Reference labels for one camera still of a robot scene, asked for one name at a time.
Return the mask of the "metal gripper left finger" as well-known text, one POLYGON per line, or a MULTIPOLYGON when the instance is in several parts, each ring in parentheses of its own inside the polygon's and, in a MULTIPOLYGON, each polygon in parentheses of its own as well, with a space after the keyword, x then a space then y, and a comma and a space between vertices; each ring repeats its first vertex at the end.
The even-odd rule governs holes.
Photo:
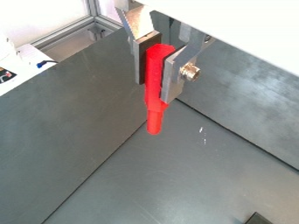
POLYGON ((155 30, 151 9, 144 5, 118 4, 116 13, 126 28, 131 53, 135 57, 135 82, 146 83, 146 50, 162 43, 162 33, 155 30))

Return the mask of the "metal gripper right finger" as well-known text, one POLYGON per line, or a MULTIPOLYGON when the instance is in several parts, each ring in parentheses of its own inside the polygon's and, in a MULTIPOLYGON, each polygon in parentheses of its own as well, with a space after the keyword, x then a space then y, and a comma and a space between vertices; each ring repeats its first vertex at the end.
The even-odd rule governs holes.
POLYGON ((163 64, 163 86, 160 99, 170 103, 183 92, 186 81, 196 81, 202 70, 196 60, 215 42, 215 38, 187 24, 182 24, 179 39, 186 43, 166 59, 163 64))

